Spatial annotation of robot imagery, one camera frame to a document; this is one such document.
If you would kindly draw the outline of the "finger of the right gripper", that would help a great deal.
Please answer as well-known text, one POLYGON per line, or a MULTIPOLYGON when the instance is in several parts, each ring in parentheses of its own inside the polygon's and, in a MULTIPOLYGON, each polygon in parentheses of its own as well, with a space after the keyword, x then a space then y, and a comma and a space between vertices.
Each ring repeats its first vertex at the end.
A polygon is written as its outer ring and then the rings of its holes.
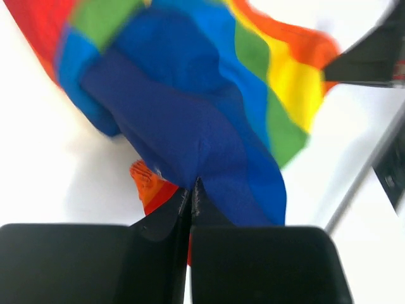
POLYGON ((404 1, 324 69, 325 80, 358 86, 404 85, 404 1))

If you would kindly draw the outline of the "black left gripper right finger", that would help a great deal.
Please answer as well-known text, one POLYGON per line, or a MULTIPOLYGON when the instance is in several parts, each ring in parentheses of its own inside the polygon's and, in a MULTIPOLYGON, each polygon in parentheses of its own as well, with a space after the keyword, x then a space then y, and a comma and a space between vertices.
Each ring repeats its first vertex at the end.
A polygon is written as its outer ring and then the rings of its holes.
POLYGON ((333 241, 307 226, 237 227, 192 193, 191 297, 194 303, 351 303, 333 241))

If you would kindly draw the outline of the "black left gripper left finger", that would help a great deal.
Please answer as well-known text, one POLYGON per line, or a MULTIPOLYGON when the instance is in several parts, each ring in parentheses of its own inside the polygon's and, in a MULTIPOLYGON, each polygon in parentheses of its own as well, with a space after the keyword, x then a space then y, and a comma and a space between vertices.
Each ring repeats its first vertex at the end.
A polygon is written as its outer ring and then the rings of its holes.
POLYGON ((1 227, 2 303, 181 303, 189 193, 130 226, 1 227))

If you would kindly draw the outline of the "rainbow striped shorts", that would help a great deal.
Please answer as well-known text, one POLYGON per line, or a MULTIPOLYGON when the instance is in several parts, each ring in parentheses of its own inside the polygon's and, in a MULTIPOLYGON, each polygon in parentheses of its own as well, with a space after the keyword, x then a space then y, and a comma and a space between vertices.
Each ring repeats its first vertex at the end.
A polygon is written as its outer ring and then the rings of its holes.
POLYGON ((48 76, 140 154, 146 214, 202 182, 237 226, 284 225, 280 172, 306 144, 339 55, 247 1, 6 1, 48 76))

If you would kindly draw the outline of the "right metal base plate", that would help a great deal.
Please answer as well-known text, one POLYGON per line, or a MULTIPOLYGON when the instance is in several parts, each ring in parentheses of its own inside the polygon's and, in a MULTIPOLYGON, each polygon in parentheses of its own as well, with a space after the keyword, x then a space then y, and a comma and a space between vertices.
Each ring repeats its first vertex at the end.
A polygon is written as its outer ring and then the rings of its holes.
POLYGON ((404 196, 404 131, 400 131, 373 167, 393 209, 404 196))

